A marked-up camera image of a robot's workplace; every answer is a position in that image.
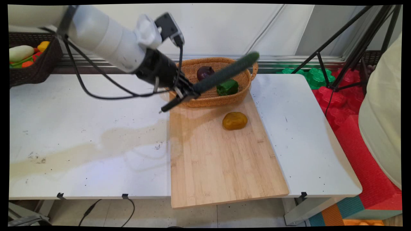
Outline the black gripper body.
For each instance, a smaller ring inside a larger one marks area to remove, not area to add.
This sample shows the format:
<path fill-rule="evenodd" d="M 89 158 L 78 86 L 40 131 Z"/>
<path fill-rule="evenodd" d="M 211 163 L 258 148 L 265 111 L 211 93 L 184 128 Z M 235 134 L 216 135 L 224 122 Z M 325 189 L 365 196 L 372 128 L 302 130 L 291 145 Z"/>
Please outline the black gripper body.
<path fill-rule="evenodd" d="M 178 70 L 176 63 L 169 57 L 159 50 L 148 48 L 142 64 L 135 71 L 135 75 L 151 85 L 156 85 L 156 78 L 158 78 L 159 88 L 171 88 L 177 80 Z"/>

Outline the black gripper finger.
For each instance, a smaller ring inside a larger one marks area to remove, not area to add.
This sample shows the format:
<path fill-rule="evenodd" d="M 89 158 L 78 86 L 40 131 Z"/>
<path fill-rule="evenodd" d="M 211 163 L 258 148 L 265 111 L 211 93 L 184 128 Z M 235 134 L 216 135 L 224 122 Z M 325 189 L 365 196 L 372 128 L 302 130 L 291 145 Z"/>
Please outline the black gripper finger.
<path fill-rule="evenodd" d="M 174 101 L 190 101 L 193 98 L 198 98 L 200 93 L 193 86 L 179 86 L 173 88 L 176 93 Z"/>
<path fill-rule="evenodd" d="M 199 91 L 194 88 L 194 84 L 191 83 L 184 74 L 179 74 L 179 91 L 182 93 L 199 93 Z"/>

